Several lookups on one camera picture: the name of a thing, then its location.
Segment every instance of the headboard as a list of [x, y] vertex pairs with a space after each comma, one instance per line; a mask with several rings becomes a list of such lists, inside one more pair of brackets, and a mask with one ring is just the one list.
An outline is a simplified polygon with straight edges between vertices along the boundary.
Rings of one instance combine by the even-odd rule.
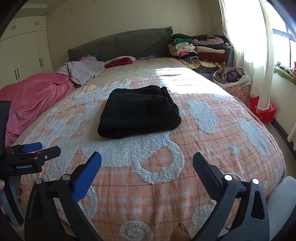
[[68, 55], [70, 61], [78, 61], [83, 56], [97, 53], [97, 60], [103, 62], [119, 56], [170, 57], [168, 44], [172, 42], [172, 36], [172, 26], [134, 30], [110, 35], [69, 49]]

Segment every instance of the gray plastic handle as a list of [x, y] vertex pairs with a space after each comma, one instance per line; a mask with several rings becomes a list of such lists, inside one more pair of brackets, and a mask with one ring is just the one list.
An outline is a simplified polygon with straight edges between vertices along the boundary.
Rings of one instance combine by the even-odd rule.
[[[12, 195], [13, 195], [13, 199], [17, 205], [17, 208], [20, 212], [20, 214], [24, 217], [24, 212], [22, 210], [22, 206], [21, 204], [17, 201], [17, 187], [20, 185], [20, 179], [21, 179], [22, 176], [14, 176], [14, 177], [8, 177], [9, 179], [9, 185], [10, 185], [10, 188], [11, 188], [11, 191], [12, 191]], [[18, 221], [16, 220], [15, 216], [13, 215], [13, 212], [10, 208], [10, 205], [7, 201], [7, 198], [6, 198], [6, 195], [5, 195], [5, 192], [4, 191], [1, 191], [0, 192], [0, 200], [1, 200], [1, 203], [8, 215], [8, 217], [10, 218], [10, 221], [11, 223], [15, 226], [15, 227], [19, 227], [19, 223]]]

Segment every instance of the cabinet door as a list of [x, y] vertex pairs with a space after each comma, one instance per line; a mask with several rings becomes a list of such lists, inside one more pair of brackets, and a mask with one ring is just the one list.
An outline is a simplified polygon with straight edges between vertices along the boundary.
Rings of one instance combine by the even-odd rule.
[[34, 32], [37, 29], [36, 16], [15, 18], [15, 28], [13, 30], [13, 36]]
[[0, 42], [0, 89], [16, 83], [18, 81], [16, 75], [11, 55], [10, 38]]
[[52, 73], [54, 70], [52, 68], [52, 61], [49, 55], [46, 31], [38, 31], [37, 40], [43, 72]]
[[37, 31], [46, 30], [46, 16], [36, 16]]
[[18, 81], [31, 75], [42, 73], [41, 59], [38, 51], [37, 32], [12, 37], [12, 56]]
[[11, 20], [11, 22], [8, 24], [7, 28], [5, 29], [4, 33], [2, 34], [0, 41], [10, 38], [13, 35], [13, 29], [15, 25], [15, 20]]

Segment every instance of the mattress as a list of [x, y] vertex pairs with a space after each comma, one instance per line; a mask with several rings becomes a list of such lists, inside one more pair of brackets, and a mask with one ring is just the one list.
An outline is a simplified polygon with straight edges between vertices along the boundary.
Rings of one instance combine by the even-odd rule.
[[[122, 139], [100, 137], [97, 127], [109, 93], [147, 85], [167, 87], [180, 109], [180, 126]], [[58, 145], [62, 154], [47, 161], [42, 173], [22, 177], [25, 203], [36, 178], [56, 180], [94, 151], [101, 153], [102, 167], [80, 206], [103, 240], [169, 240], [179, 222], [193, 237], [216, 204], [193, 168], [196, 152], [236, 180], [257, 178], [266, 197], [285, 172], [282, 152], [258, 118], [171, 58], [106, 69], [44, 113], [16, 144], [38, 141], [44, 148]], [[57, 208], [67, 222], [58, 202]]]

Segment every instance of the green cloth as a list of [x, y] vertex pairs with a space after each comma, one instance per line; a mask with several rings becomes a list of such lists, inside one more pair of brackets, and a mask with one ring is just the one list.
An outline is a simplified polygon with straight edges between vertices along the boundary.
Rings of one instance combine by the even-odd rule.
[[174, 39], [173, 45], [180, 44], [180, 43], [192, 43], [192, 39]]
[[285, 71], [282, 71], [280, 68], [278, 68], [276, 66], [274, 66], [274, 73], [278, 73], [279, 76], [282, 76], [283, 78], [286, 78], [286, 79], [292, 81], [294, 84], [296, 84], [296, 80], [291, 75], [289, 75]]

